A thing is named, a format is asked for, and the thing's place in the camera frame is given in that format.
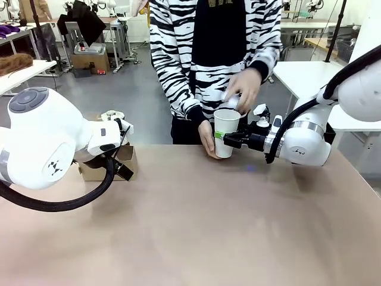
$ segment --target brown furry object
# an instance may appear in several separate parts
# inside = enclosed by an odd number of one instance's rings
[[[16,54],[0,58],[0,76],[31,67],[32,65],[33,58],[27,54]]]

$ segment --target hand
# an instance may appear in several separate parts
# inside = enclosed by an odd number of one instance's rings
[[[210,157],[220,159],[216,155],[216,148],[214,146],[213,130],[210,122],[204,120],[198,126],[198,133],[200,134],[201,142]]]
[[[234,75],[227,87],[227,95],[225,102],[234,95],[241,93],[241,98],[238,102],[236,110],[240,114],[246,114],[254,105],[255,99],[260,91],[262,76],[256,69],[248,68]]]

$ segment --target cardboard box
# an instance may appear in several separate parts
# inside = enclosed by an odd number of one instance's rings
[[[108,62],[107,53],[101,55],[71,55],[71,62],[75,69],[88,68],[90,63],[94,63],[91,73],[98,74],[98,70],[104,70],[106,73],[110,71],[110,63]]]
[[[134,146],[120,147],[116,159],[133,172],[133,176],[130,181],[135,180],[138,175],[138,159],[136,157],[136,150]],[[83,163],[79,163],[78,169],[84,181],[103,181],[106,175],[106,170],[104,168],[91,169]],[[124,181],[124,179],[118,175],[115,175],[114,181]]]

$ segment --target striped jacket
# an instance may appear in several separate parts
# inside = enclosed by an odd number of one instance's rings
[[[191,110],[202,107],[202,116],[213,121],[215,110],[228,108],[227,103],[221,101],[221,93],[226,89],[231,75],[247,67],[257,68],[263,82],[271,75],[282,48],[281,0],[244,1],[246,54],[236,64],[214,67],[192,62],[198,0],[150,1],[152,62],[173,116],[193,120]],[[192,71],[195,72],[195,90],[189,84]]]

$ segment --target green label on cup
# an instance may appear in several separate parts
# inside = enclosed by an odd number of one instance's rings
[[[225,133],[215,131],[214,132],[214,137],[217,139],[222,139],[224,137]]]

